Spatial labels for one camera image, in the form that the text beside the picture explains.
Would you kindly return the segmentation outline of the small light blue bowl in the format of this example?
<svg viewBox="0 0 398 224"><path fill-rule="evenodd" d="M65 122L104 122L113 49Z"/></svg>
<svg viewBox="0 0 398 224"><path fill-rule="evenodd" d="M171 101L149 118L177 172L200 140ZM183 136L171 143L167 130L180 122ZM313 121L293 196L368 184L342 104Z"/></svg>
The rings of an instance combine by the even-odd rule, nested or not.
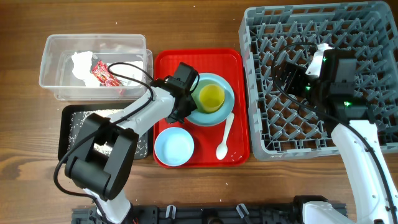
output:
<svg viewBox="0 0 398 224"><path fill-rule="evenodd" d="M177 167L187 163L193 156L195 143L191 134L183 128L163 130L155 139L154 151L164 165Z"/></svg>

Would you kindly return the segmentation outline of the yellow plastic cup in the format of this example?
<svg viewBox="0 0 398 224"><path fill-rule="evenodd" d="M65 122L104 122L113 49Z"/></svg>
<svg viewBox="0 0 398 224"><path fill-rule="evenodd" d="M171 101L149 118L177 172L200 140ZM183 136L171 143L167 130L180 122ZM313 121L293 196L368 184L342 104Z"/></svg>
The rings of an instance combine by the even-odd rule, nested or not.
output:
<svg viewBox="0 0 398 224"><path fill-rule="evenodd" d="M200 104L206 113L214 113L219 110L224 103L224 89L216 84L204 86L199 94Z"/></svg>

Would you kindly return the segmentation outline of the light blue plate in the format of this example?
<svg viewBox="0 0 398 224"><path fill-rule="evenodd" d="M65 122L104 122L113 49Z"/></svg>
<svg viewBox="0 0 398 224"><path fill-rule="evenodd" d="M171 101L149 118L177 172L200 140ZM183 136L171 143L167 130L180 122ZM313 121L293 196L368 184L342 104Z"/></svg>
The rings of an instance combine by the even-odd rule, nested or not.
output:
<svg viewBox="0 0 398 224"><path fill-rule="evenodd" d="M199 82L202 80L214 80L222 85L226 91L226 99L223 106L214 113L201 113L198 111L198 107L195 111L191 112L186 119L198 126L215 126L222 123L234 108L234 91L231 85L221 76L214 73L200 73Z"/></svg>

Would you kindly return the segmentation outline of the white plastic spoon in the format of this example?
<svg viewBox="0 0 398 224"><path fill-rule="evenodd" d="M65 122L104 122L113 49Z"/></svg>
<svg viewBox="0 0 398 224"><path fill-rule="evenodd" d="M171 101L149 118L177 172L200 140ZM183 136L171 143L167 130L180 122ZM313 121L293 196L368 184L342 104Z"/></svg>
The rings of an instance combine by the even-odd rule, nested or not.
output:
<svg viewBox="0 0 398 224"><path fill-rule="evenodd" d="M230 113L226 119L222 141L216 148L216 158L220 161L226 157L228 152L227 140L233 121L234 121L234 113Z"/></svg>

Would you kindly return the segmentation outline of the grey dishwasher rack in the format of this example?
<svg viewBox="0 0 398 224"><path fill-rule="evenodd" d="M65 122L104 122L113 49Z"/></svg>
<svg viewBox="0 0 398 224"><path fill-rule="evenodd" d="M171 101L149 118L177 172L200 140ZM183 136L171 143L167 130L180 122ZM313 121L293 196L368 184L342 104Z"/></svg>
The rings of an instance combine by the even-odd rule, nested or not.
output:
<svg viewBox="0 0 398 224"><path fill-rule="evenodd" d="M376 116L384 153L397 152L397 27L382 1L250 7L239 28L252 152L260 161L337 154L316 114L281 95L271 70L283 62L307 67L310 43L351 50L355 95Z"/></svg>

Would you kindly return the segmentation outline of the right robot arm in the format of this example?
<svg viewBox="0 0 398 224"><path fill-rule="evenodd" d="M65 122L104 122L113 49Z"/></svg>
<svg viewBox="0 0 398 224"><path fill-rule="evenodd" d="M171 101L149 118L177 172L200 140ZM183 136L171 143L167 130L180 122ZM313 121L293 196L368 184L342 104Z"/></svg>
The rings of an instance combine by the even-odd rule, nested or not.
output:
<svg viewBox="0 0 398 224"><path fill-rule="evenodd" d="M290 101L314 112L345 165L356 206L357 223L397 223L397 189L381 152L370 102L354 94L357 59L328 44L313 49L308 68L287 62L274 86Z"/></svg>

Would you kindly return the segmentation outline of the rice and food leftovers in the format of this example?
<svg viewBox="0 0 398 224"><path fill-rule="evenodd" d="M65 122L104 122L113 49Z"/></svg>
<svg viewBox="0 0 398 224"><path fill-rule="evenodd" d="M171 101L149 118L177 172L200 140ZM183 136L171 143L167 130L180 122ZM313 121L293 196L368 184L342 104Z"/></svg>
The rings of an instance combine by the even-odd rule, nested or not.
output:
<svg viewBox="0 0 398 224"><path fill-rule="evenodd" d="M91 110L91 111L77 111L73 112L70 118L70 133L68 135L68 146L69 150L75 143L78 132L83 125L84 120L91 114L96 113L100 116L108 116L119 112L121 109L106 109L106 110ZM135 152L135 159L144 159L149 155L150 149L148 145L148 135L145 133L142 135L137 143L137 149Z"/></svg>

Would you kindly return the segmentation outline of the red strawberry cake wrapper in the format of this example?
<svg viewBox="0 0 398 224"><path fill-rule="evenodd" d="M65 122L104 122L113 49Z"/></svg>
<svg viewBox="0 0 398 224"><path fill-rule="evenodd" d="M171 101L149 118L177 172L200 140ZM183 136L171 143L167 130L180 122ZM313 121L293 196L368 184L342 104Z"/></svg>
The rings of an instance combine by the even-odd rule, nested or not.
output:
<svg viewBox="0 0 398 224"><path fill-rule="evenodd" d="M90 72L103 86L123 86L116 76L108 72L108 65L100 59L93 60Z"/></svg>

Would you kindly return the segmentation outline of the red plastic tray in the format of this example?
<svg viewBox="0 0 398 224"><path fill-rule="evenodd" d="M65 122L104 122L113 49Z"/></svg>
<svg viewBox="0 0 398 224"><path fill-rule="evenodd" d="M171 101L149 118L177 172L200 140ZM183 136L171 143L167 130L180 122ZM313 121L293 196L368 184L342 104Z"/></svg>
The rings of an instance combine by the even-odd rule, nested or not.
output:
<svg viewBox="0 0 398 224"><path fill-rule="evenodd" d="M225 120L215 126L198 126L187 119L173 123L174 127L188 131L195 143L193 156L184 168L239 166L249 157L249 133L245 99L243 63L233 49L165 50L155 60L155 77L173 75L180 62L192 66L199 74L214 73L223 77L234 91L234 121L229 132L228 153L223 160L216 158L216 148L221 143Z"/></svg>

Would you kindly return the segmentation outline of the black plastic tray bin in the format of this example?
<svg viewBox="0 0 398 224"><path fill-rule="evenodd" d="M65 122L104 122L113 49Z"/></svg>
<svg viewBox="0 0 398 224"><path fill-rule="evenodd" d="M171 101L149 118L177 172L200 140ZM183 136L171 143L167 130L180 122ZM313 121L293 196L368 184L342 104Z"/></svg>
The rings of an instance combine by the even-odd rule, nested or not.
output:
<svg viewBox="0 0 398 224"><path fill-rule="evenodd" d="M91 110L106 110L106 109L124 109L129 105L129 102L124 103L100 103L100 104L90 104L90 105L69 105L66 106L62 111L62 120L60 126L60 138L58 144L58 159L60 160L67 153L68 146L68 135L70 133L70 118L73 112L77 111L91 111ZM148 145L151 154L153 152L153 129L147 133L148 135Z"/></svg>

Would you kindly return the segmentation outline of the clear plastic bin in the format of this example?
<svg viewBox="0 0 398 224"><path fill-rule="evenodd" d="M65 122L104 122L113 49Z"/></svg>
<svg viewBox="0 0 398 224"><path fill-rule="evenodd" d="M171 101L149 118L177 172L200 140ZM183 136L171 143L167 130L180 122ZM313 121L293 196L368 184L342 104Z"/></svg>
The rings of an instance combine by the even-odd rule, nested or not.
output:
<svg viewBox="0 0 398 224"><path fill-rule="evenodd" d="M87 87L72 74L72 55L91 51L93 60L108 65L108 72L116 77L139 83L138 86ZM114 65L129 65L139 69L143 81L125 77L111 71ZM40 65L39 85L51 90L58 100L135 100L153 76L153 57L142 34L54 34L47 38Z"/></svg>

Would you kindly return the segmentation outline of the white tissue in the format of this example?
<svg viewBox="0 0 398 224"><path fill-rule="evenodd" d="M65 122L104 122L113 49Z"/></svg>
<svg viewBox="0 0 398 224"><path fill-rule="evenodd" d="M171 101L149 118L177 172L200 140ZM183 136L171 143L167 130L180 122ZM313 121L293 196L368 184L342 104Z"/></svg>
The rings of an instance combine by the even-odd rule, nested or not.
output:
<svg viewBox="0 0 398 224"><path fill-rule="evenodd" d="M137 68L129 66L129 65L114 65L111 67L111 71L117 73L119 75L133 78L139 81L143 81L144 74ZM117 79L121 82L122 86L138 86L139 83L131 81L129 79L117 77Z"/></svg>
<svg viewBox="0 0 398 224"><path fill-rule="evenodd" d="M82 80L87 87L99 87L100 82L91 73L93 53L91 51L75 52L72 55L73 69L72 74L79 80Z"/></svg>

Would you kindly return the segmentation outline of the light green bowl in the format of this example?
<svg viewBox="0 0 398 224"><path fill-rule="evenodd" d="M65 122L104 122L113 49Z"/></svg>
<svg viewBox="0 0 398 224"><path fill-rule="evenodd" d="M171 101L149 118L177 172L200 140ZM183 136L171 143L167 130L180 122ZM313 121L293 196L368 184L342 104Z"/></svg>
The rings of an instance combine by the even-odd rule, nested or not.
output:
<svg viewBox="0 0 398 224"><path fill-rule="evenodd" d="M219 84L218 82L216 82L214 80L202 80L199 82L197 89L192 93L193 99L195 100L195 103L197 104L198 111L201 113L206 113L206 112L204 112L204 110L200 104L199 94L200 94L201 89L204 86L209 85L209 84L216 84L216 85L219 85L220 87L222 87L221 84Z"/></svg>

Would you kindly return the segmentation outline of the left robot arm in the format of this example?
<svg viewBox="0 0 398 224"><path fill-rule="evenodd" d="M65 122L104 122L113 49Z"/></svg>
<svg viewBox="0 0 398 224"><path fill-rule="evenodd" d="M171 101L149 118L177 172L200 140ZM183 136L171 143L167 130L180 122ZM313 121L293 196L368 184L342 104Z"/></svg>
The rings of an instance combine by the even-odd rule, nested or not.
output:
<svg viewBox="0 0 398 224"><path fill-rule="evenodd" d="M74 145L60 158L54 184L65 194L92 199L101 223L133 223L123 188L138 140L162 119L183 123L197 108L192 93L199 81L199 73L181 62L172 76L145 84L146 93L122 111L89 115Z"/></svg>

